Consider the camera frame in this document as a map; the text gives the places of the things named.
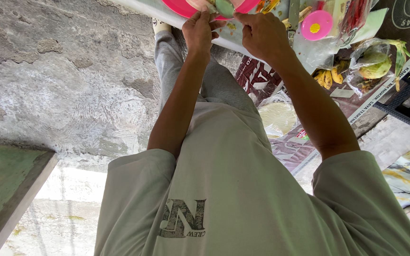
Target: shoe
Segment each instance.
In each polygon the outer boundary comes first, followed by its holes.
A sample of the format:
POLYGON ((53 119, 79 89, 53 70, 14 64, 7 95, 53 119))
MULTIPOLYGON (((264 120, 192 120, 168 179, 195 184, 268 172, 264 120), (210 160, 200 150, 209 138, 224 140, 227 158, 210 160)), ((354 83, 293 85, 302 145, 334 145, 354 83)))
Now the shoe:
POLYGON ((165 22, 162 22, 160 20, 153 18, 153 30, 154 30, 155 35, 159 33, 160 31, 172 32, 172 26, 165 22))

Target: tortilla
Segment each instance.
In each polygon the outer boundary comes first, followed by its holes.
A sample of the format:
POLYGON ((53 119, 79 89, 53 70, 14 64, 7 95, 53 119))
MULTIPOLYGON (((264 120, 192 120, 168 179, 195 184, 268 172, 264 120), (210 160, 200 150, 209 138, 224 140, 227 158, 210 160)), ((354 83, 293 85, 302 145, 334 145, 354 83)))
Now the tortilla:
MULTIPOLYGON (((197 10, 202 11, 203 9, 207 7, 210 13, 218 13, 218 10, 216 9, 216 6, 215 6, 215 1, 216 0, 186 0, 186 2, 188 2, 192 7, 194 7, 197 10)), ((230 0, 230 1, 233 3, 236 9, 239 6, 241 6, 245 0, 230 0)))
POLYGON ((279 138, 298 125, 292 104, 273 102, 258 108, 267 137, 279 138))

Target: right hand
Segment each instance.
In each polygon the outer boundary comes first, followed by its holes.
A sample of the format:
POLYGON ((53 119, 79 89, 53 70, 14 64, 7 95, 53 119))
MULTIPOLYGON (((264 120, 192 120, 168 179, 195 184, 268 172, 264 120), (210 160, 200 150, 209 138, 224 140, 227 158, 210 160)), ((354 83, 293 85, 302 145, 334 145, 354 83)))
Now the right hand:
POLYGON ((182 30, 188 46, 188 54, 203 53, 210 57, 211 40, 219 37, 219 34, 213 30, 225 26, 223 20, 210 22, 214 18, 215 15, 210 15, 208 10, 197 11, 184 23, 182 30))
POLYGON ((280 56, 287 59, 295 56, 289 46, 286 26, 272 13, 242 14, 234 17, 243 27, 243 47, 254 57, 269 65, 280 56))

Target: knife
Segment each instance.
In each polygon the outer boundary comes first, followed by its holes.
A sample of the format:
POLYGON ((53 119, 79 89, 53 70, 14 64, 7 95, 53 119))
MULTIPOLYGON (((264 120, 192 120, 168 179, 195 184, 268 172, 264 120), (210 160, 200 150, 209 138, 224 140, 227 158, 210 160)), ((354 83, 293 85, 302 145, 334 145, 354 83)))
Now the knife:
POLYGON ((288 38, 290 47, 293 46, 293 36, 298 28, 298 13, 300 12, 300 0, 290 0, 289 3, 289 24, 288 38))

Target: leg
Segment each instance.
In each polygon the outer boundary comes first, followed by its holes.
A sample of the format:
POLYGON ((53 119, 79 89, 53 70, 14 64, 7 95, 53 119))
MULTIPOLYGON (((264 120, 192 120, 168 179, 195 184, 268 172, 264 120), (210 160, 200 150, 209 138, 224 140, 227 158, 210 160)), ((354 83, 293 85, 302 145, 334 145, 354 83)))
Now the leg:
MULTIPOLYGON (((183 57, 173 34, 169 31, 159 31, 154 36, 154 61, 161 80, 161 96, 159 113, 161 113, 168 96, 174 88, 179 71, 183 66, 183 57)), ((202 96, 197 101, 205 102, 202 96)))
POLYGON ((236 82, 231 72, 213 57, 205 70, 200 94, 208 102, 220 102, 250 113, 259 114, 251 98, 236 82))

